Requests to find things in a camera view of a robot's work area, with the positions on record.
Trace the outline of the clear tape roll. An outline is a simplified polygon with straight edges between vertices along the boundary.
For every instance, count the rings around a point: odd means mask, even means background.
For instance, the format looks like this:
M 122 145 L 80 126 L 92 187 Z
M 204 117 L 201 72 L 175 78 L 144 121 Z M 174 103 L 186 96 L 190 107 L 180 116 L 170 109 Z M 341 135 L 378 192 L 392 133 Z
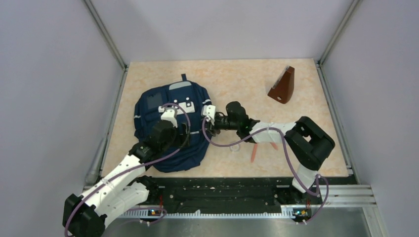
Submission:
M 230 146 L 229 149 L 233 153 L 239 152 L 240 151 L 240 145 Z

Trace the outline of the navy blue student backpack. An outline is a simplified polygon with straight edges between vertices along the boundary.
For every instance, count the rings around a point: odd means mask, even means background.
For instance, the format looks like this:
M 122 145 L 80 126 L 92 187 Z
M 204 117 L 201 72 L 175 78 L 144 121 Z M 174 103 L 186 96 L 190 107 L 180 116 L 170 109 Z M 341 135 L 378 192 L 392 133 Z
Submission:
M 159 107 L 176 105 L 177 127 L 161 120 Z M 165 160 L 153 166 L 164 173 L 185 171 L 199 166 L 209 142 L 202 133 L 202 109 L 211 105 L 206 88 L 187 79 L 143 92 L 134 107 L 135 137 Z

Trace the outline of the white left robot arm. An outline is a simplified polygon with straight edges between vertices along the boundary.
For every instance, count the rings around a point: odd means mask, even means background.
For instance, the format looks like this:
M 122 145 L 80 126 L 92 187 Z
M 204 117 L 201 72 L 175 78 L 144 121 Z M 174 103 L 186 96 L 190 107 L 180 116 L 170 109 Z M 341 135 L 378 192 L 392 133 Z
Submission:
M 66 237 L 100 237 L 120 215 L 134 206 L 153 204 L 158 199 L 159 186 L 146 176 L 149 166 L 179 153 L 190 137 L 191 122 L 186 122 L 185 139 L 167 153 L 179 137 L 178 126 L 170 120 L 160 120 L 151 133 L 134 144 L 123 160 L 104 178 L 79 195 L 67 197 L 63 211 Z

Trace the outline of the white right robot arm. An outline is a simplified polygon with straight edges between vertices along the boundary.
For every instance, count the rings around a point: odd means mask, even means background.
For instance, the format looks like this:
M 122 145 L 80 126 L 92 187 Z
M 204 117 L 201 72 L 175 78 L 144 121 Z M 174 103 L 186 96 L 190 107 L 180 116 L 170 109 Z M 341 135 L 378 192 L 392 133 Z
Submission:
M 214 105 L 202 109 L 204 135 L 215 136 L 222 130 L 234 130 L 240 138 L 232 143 L 236 146 L 247 143 L 281 143 L 286 161 L 293 174 L 290 198 L 295 203 L 304 203 L 311 195 L 318 196 L 319 190 L 310 191 L 318 183 L 324 161 L 335 148 L 335 142 L 311 118 L 302 116 L 296 122 L 261 122 L 251 119 L 237 101 L 226 106 L 227 114 L 216 111 Z

